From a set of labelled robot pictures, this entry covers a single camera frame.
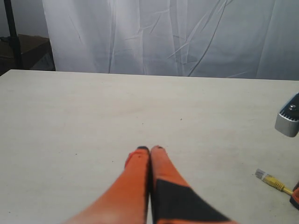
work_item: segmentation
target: wall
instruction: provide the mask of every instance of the wall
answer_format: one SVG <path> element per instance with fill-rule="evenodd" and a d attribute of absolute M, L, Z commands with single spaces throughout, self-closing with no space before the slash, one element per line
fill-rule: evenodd
<path fill-rule="evenodd" d="M 19 34 L 49 37 L 42 0 L 11 0 Z M 0 0 L 0 36 L 9 36 L 4 2 Z"/>

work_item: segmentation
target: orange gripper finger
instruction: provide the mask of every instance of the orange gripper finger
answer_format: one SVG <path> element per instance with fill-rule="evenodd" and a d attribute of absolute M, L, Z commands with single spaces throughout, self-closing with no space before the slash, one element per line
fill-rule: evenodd
<path fill-rule="evenodd" d="M 145 224 L 148 211 L 150 153 L 138 147 L 123 173 L 92 205 L 66 224 Z"/>
<path fill-rule="evenodd" d="M 165 149 L 152 148 L 154 224 L 236 224 L 202 200 L 182 178 Z"/>

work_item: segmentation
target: black stand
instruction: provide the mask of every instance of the black stand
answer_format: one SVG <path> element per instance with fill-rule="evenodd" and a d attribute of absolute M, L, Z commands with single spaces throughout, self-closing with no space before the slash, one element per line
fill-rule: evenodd
<path fill-rule="evenodd" d="M 2 41 L 8 42 L 14 53 L 14 61 L 17 69 L 23 69 L 22 53 L 20 40 L 17 35 L 14 23 L 13 8 L 11 6 L 11 0 L 4 0 L 4 6 L 6 11 L 6 17 L 9 27 L 10 36 L 8 38 L 1 38 Z"/>

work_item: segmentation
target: table surface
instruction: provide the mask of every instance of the table surface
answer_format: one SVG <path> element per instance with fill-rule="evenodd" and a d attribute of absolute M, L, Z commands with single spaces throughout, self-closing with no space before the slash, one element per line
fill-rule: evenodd
<path fill-rule="evenodd" d="M 0 223 L 60 223 L 129 152 L 160 144 L 194 190 L 240 223 L 297 223 L 299 137 L 274 129 L 296 81 L 11 70 L 0 77 Z"/>

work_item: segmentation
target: white backdrop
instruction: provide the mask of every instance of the white backdrop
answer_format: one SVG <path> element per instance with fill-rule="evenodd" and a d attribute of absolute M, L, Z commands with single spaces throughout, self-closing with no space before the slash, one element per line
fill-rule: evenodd
<path fill-rule="evenodd" d="M 43 0 L 56 68 L 299 80 L 298 0 Z"/>

